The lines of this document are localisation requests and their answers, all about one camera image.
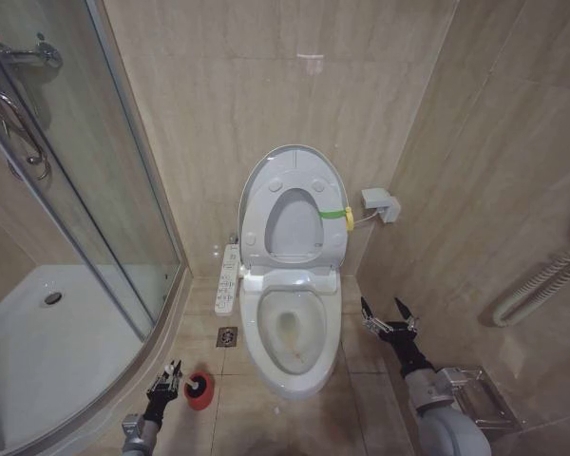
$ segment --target floor drain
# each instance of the floor drain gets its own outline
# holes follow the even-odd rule
[[[63,295],[59,292],[51,293],[47,297],[45,297],[45,304],[47,304],[48,306],[52,306],[53,304],[57,304],[61,300],[62,297],[63,297]]]
[[[236,326],[224,326],[218,330],[218,342],[216,347],[236,347],[238,328]]]

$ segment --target white grab bar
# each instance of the white grab bar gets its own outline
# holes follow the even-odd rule
[[[570,281],[570,251],[530,278],[496,306],[492,321],[505,327],[519,323],[536,311]]]

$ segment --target electrical outlet box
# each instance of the electrical outlet box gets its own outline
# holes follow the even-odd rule
[[[376,209],[389,205],[390,193],[384,188],[368,188],[361,190],[363,204],[366,209]]]
[[[368,188],[361,190],[363,204],[366,209],[378,211],[380,219],[385,223],[393,223],[399,217],[401,204],[384,188]]]

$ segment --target shower door handle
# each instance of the shower door handle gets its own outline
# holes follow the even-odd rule
[[[6,93],[4,93],[2,91],[0,91],[0,103],[3,103],[9,107],[10,111],[12,112],[12,114],[15,116],[15,118],[17,119],[17,121],[21,125],[21,127],[18,127],[17,125],[12,125],[9,120],[5,119],[0,114],[0,122],[4,126],[4,129],[7,133],[7,135],[9,134],[9,132],[11,130],[16,132],[17,135],[19,137],[21,137],[21,139],[23,139],[26,143],[28,143],[35,150],[35,152],[37,154],[35,156],[32,155],[32,156],[27,157],[26,163],[31,164],[33,166],[42,163],[45,166],[45,169],[43,170],[42,174],[40,176],[36,177],[36,179],[38,181],[41,181],[42,179],[44,179],[46,176],[48,176],[50,174],[50,163],[48,162],[47,153],[45,152],[43,147],[34,138],[32,132],[31,132],[31,129],[28,126],[28,121],[21,114],[21,112],[19,112],[19,108],[17,107],[17,105],[14,103],[13,100],[11,100],[9,98],[9,96]],[[13,171],[13,167],[12,167],[12,164],[10,162],[9,162],[9,169],[11,172]]]

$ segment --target white toilet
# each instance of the white toilet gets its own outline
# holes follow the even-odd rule
[[[238,209],[243,331],[262,377],[286,398],[316,393],[333,371],[347,207],[335,168],[305,145],[273,150],[243,189]]]

